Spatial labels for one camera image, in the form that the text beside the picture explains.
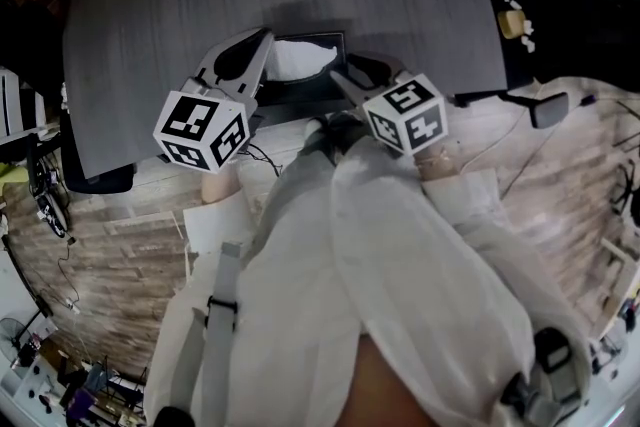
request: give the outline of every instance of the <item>hand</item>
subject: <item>hand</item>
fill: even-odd
[[[202,201],[217,203],[233,196],[241,189],[235,163],[229,164],[217,175],[205,173],[202,177]]]
[[[436,144],[414,155],[423,182],[459,174],[443,146]]]

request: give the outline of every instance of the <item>dark gray table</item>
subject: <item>dark gray table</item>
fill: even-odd
[[[71,0],[65,72],[86,176],[160,153],[152,130],[215,43],[250,27],[344,30],[445,94],[506,88],[489,0]]]

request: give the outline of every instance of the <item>wooden floor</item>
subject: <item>wooden floor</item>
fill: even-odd
[[[522,94],[534,95],[538,88]],[[505,204],[516,229],[538,247],[548,270],[588,321],[597,313],[585,311],[584,305],[599,285],[589,278],[603,258],[598,242],[605,231],[615,230],[609,206],[614,170],[630,156],[637,160],[637,152],[612,148],[614,141],[640,131],[640,121],[613,99],[629,99],[640,110],[640,96],[578,79],[548,84],[540,96],[560,91],[570,93],[572,106],[587,94],[601,100],[575,109],[555,129],[533,130],[528,116],[522,117],[509,138],[471,169],[497,169],[501,190],[509,189]],[[520,107],[495,99],[468,109],[451,107],[447,152],[461,166],[503,136],[521,114]],[[254,142],[286,165],[302,144],[303,128],[302,122],[272,127],[259,132]],[[240,169],[259,212],[275,176],[266,164],[249,160]],[[85,359],[107,355],[120,371],[141,373],[167,302],[184,284],[181,212],[200,204],[200,175],[151,160],[139,165],[134,188],[126,194],[71,195],[77,242],[61,265],[80,294],[78,316],[58,302],[76,297],[57,265],[67,255],[65,242],[37,219],[26,185],[6,186],[5,199],[13,250],[28,280],[53,308],[60,328],[57,341]]]

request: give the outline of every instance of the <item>white lab coat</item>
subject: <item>white lab coat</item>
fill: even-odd
[[[588,369],[569,304],[509,229],[495,173],[429,182],[424,191],[415,169],[365,138],[337,168],[320,153],[296,160],[255,235],[242,192],[186,211],[188,229],[207,219],[204,240],[202,231],[193,238],[211,252],[167,308],[147,418],[167,405],[176,352],[193,309],[206,313],[223,241],[254,241],[238,280],[231,426],[333,426],[363,332],[443,427],[518,425],[498,400],[517,372],[531,374],[540,328],[561,328]],[[587,386],[585,372],[583,396]],[[199,390],[196,419],[206,400]]]

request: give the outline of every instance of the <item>white cube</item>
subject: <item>white cube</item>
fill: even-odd
[[[244,104],[172,91],[153,137],[171,162],[217,173],[249,139]]]
[[[449,133],[444,98],[425,75],[390,88],[363,108],[374,137],[405,155],[414,155]]]

